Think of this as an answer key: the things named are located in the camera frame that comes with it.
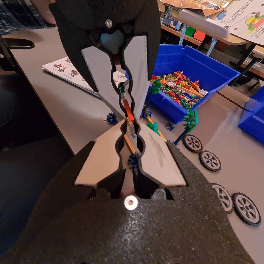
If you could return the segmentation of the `toy instruction sheet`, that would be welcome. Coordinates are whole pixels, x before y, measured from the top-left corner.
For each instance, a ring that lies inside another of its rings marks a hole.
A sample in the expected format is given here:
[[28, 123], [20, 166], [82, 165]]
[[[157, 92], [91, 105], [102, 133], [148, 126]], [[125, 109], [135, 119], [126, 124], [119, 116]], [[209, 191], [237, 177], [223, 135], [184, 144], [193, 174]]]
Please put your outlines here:
[[[81, 88], [84, 91], [87, 91], [90, 94], [93, 94], [99, 97], [97, 93], [93, 91], [93, 89], [89, 86], [89, 84], [81, 76], [81, 74], [77, 71], [77, 69], [73, 66], [73, 64], [71, 63], [71, 60], [68, 57], [42, 65], [42, 69]], [[124, 82], [124, 83], [128, 82], [128, 79], [125, 76], [125, 74], [119, 71], [113, 72], [113, 80], [114, 80], [116, 87], [118, 87], [118, 85], [121, 82]]]

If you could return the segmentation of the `black monitor stand base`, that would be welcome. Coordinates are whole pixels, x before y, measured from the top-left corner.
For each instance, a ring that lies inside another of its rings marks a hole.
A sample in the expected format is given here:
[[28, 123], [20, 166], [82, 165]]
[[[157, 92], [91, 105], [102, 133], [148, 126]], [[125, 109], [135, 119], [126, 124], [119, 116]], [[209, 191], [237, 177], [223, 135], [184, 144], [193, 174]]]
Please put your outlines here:
[[0, 51], [4, 52], [4, 48], [7, 49], [31, 49], [34, 48], [34, 42], [21, 39], [21, 38], [1, 38]]

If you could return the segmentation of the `cardboard poster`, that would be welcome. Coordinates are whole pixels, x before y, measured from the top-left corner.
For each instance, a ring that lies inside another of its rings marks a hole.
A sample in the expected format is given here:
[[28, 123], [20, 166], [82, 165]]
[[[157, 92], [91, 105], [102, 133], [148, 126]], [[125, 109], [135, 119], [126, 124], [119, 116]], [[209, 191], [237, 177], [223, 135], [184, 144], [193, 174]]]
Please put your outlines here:
[[225, 9], [232, 0], [161, 0], [165, 5], [183, 9], [199, 10], [205, 17], [216, 14]]

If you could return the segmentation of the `black toy wheel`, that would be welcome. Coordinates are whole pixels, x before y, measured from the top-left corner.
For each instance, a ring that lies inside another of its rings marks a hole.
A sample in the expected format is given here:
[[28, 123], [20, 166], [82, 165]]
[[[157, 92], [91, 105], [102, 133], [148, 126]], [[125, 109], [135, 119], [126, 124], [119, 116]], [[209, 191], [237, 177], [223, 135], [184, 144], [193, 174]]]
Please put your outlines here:
[[201, 141], [191, 134], [185, 135], [182, 139], [182, 142], [183, 145], [193, 153], [200, 153], [201, 151], [203, 151], [203, 145]]
[[236, 215], [250, 226], [260, 226], [261, 215], [254, 202], [243, 193], [233, 193], [231, 195], [234, 211]]
[[222, 168], [219, 158], [214, 153], [207, 150], [199, 153], [199, 161], [203, 167], [213, 172], [218, 172]]
[[211, 186], [216, 191], [220, 203], [222, 204], [226, 214], [231, 214], [234, 210], [234, 203], [231, 195], [223, 186], [217, 183], [211, 183]]

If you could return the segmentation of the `person's left forearm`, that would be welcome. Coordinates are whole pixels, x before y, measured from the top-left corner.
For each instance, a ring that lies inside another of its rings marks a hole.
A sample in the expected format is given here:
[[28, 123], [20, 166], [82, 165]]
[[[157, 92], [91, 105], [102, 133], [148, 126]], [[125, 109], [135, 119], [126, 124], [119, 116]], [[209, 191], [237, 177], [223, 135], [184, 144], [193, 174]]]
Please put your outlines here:
[[30, 1], [0, 1], [0, 35], [7, 35], [21, 30], [47, 28], [39, 13]]

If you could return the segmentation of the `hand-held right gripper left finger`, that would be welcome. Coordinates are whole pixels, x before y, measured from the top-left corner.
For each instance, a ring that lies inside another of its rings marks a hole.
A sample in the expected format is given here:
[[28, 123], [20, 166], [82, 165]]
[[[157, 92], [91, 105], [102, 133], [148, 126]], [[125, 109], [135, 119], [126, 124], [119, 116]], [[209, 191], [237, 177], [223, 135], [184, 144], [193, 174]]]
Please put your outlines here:
[[120, 121], [95, 140], [95, 144], [75, 180], [75, 185], [98, 187], [102, 180], [117, 172], [122, 164], [117, 143], [126, 131], [127, 121]]

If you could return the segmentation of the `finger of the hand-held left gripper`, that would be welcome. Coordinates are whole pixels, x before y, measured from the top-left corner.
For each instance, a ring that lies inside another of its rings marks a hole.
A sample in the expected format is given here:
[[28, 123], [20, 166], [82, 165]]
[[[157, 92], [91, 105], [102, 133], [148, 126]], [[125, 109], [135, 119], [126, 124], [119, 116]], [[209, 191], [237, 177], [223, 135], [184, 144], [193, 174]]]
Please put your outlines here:
[[134, 118], [140, 118], [150, 81], [148, 80], [147, 37], [134, 36], [124, 49], [124, 63], [129, 73], [129, 94], [133, 99]]
[[121, 95], [113, 80], [114, 64], [110, 53], [103, 46], [90, 46], [82, 49], [81, 53], [96, 86], [98, 96], [117, 118], [125, 119], [125, 109], [120, 101]]

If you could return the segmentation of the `person's left hand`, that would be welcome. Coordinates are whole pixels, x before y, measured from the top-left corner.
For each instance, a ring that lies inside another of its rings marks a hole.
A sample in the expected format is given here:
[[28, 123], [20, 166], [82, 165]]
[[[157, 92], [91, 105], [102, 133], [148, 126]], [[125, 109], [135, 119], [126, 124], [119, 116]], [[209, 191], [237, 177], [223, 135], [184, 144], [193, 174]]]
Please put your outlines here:
[[54, 0], [39, 0], [39, 7], [41, 11], [41, 17], [45, 22], [51, 25], [56, 25], [55, 18], [49, 9], [49, 5], [54, 3]]

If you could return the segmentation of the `blue plastic bin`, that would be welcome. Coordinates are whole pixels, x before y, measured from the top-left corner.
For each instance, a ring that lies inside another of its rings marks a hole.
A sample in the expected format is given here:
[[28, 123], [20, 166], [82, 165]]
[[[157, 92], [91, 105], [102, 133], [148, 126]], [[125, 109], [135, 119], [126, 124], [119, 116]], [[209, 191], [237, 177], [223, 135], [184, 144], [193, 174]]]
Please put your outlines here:
[[246, 102], [238, 127], [264, 143], [264, 87]]

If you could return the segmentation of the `blue bin with white label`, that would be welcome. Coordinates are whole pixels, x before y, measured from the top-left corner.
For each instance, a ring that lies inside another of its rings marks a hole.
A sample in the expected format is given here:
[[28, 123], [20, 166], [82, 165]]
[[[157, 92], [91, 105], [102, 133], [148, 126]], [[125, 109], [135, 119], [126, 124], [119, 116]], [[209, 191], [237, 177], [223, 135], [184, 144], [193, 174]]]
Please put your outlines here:
[[[223, 89], [239, 72], [208, 57], [189, 46], [160, 44], [153, 74], [160, 76], [172, 74], [176, 70], [191, 81], [199, 81], [200, 88], [208, 93], [194, 105], [191, 110], [198, 110], [209, 101], [218, 91]], [[187, 115], [187, 110], [172, 98], [159, 92], [151, 97], [150, 103], [165, 114], [174, 123], [179, 123]]]

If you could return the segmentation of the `orange storage box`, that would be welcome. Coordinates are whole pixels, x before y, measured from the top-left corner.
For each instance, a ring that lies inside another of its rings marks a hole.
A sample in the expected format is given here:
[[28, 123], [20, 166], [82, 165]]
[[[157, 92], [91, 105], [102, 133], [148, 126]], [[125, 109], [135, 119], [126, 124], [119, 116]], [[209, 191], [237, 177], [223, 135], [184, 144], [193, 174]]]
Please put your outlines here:
[[206, 34], [204, 32], [201, 32], [199, 30], [196, 30], [193, 38], [196, 39], [197, 41], [203, 42], [204, 38], [206, 37]]

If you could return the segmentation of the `grey toy rod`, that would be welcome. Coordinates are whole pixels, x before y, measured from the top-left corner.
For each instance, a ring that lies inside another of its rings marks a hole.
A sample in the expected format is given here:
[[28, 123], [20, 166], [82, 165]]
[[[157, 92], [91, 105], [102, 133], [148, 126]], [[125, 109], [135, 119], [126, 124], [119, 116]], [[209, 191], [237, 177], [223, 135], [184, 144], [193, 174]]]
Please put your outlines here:
[[136, 139], [137, 138], [137, 135], [135, 133], [135, 128], [134, 128], [134, 124], [133, 122], [131, 122], [130, 120], [127, 121], [127, 124], [128, 124], [128, 127], [129, 127], [129, 130], [130, 130], [130, 133], [131, 133], [131, 136], [133, 139]]

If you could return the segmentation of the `orange toy connector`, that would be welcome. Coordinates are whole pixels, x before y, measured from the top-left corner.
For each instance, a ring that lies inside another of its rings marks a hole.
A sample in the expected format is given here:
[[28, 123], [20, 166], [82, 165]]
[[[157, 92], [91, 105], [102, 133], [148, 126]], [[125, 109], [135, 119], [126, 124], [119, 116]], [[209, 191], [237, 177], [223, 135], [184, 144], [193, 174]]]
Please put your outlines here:
[[134, 116], [133, 116], [133, 114], [131, 112], [131, 109], [130, 109], [128, 101], [127, 100], [123, 100], [123, 103], [124, 103], [124, 107], [125, 107], [125, 110], [126, 110], [127, 117], [129, 119], [129, 121], [132, 122], [132, 124], [134, 124]]

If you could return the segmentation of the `pile of colourful toy pieces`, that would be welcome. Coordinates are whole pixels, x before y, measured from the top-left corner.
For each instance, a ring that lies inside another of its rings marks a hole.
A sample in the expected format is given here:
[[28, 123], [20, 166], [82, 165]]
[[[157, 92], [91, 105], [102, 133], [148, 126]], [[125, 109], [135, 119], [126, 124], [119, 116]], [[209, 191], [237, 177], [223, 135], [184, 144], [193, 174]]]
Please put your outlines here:
[[207, 94], [208, 90], [201, 89], [199, 81], [191, 81], [183, 74], [183, 71], [176, 71], [172, 74], [152, 75], [151, 84], [157, 84], [153, 94], [160, 92], [186, 110], [191, 110]]

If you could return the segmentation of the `person's dark printed shirt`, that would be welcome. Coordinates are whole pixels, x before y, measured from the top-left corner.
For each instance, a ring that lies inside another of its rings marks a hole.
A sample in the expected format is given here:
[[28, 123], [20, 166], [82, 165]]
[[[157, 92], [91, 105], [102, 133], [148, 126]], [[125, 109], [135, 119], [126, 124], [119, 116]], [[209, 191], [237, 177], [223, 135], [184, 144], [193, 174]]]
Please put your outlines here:
[[25, 228], [51, 178], [73, 156], [27, 79], [1, 75], [0, 250]]

